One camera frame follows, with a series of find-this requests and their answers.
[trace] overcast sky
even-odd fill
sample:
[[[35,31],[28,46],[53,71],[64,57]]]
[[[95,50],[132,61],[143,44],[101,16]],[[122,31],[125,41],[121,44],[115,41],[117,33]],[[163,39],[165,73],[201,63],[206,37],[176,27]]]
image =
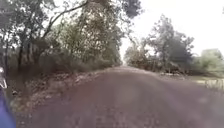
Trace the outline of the overcast sky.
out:
[[[219,48],[224,54],[224,0],[141,0],[145,10],[135,20],[135,36],[148,35],[161,14],[171,18],[174,29],[195,38],[194,53]],[[123,41],[121,54],[130,44]]]

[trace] tree trunk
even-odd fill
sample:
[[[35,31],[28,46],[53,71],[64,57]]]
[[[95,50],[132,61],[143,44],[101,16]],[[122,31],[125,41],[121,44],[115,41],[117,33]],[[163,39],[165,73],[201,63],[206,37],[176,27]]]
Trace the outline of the tree trunk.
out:
[[[5,53],[4,53],[4,69],[5,69],[5,75],[7,74],[8,71],[8,48],[9,48],[9,42],[6,42],[6,48],[5,48]]]

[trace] tree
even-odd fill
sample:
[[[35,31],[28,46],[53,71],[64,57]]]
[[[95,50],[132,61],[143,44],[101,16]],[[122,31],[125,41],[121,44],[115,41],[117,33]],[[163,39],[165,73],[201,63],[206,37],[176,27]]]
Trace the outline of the tree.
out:
[[[9,26],[11,26],[11,28],[6,28],[7,31],[4,31],[4,32],[5,33],[10,32],[10,38],[7,38],[7,39],[10,39],[10,40],[13,39],[10,41],[12,45],[15,46],[14,44],[16,44],[16,46],[19,47],[18,59],[17,59],[18,70],[21,68],[21,66],[24,63],[28,63],[28,64],[38,63],[38,60],[41,54],[43,54],[50,47],[50,44],[48,43],[48,40],[46,39],[49,38],[49,34],[52,32],[56,21],[63,18],[65,14],[69,14],[72,17],[67,18],[63,21],[76,19],[73,21],[78,22],[76,23],[77,25],[83,26],[83,27],[77,27],[77,31],[80,31],[83,33],[84,31],[86,31],[84,30],[86,29],[84,27],[86,26],[85,24],[94,24],[93,22],[96,22],[96,21],[91,21],[92,23],[88,23],[87,21],[85,21],[91,16],[93,16],[91,13],[94,11],[95,12],[97,11],[98,13],[99,12],[104,13],[104,18],[106,15],[108,15],[107,17],[113,17],[112,15],[116,15],[115,16],[116,18],[114,19],[107,18],[108,22],[111,22],[111,20],[116,20],[114,21],[116,25],[118,20],[124,21],[123,19],[126,19],[125,22],[128,22],[131,18],[135,17],[136,15],[140,13],[140,2],[138,0],[134,0],[134,1],[133,0],[119,0],[116,3],[114,3],[114,1],[111,1],[111,0],[109,1],[108,0],[82,0],[73,4],[67,3],[65,6],[65,10],[62,12],[55,13],[53,17],[49,17],[47,15],[47,13],[50,12],[50,10],[57,8],[54,5],[53,0],[37,0],[37,1],[4,0],[4,2],[7,5],[9,5],[10,7],[9,11],[12,12],[13,14],[13,16],[10,17],[10,21],[12,21],[12,24],[10,24]],[[93,8],[96,6],[100,7],[100,9],[94,10]],[[81,9],[80,16],[79,14],[74,15],[75,11],[78,9]],[[115,25],[113,26],[114,26],[113,31],[111,31],[110,33],[107,33],[107,38],[113,37],[113,36],[108,36],[109,34],[113,34],[117,32],[119,33],[120,31],[118,26],[115,26]],[[110,49],[119,49],[116,43],[114,46],[112,46],[111,44],[112,43],[110,43],[110,46],[111,46]]]
[[[152,71],[161,70],[178,70],[185,73],[190,69],[192,61],[191,49],[194,38],[187,37],[185,34],[174,31],[171,20],[162,15],[158,22],[155,23],[150,35],[141,41],[141,49],[128,49],[128,52],[142,52],[147,58],[145,63]],[[154,54],[148,53],[146,46],[153,49]]]

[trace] blue object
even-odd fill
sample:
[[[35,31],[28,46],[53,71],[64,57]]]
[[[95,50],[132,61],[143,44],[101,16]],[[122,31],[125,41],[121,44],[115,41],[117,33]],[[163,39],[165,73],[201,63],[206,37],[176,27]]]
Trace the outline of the blue object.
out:
[[[16,128],[15,121],[0,88],[0,128]]]

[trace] road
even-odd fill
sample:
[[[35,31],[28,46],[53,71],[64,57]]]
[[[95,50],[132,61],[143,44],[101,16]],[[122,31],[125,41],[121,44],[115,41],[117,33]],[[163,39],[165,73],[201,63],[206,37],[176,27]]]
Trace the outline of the road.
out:
[[[224,98],[194,83],[116,68],[40,106],[27,128],[224,128]]]

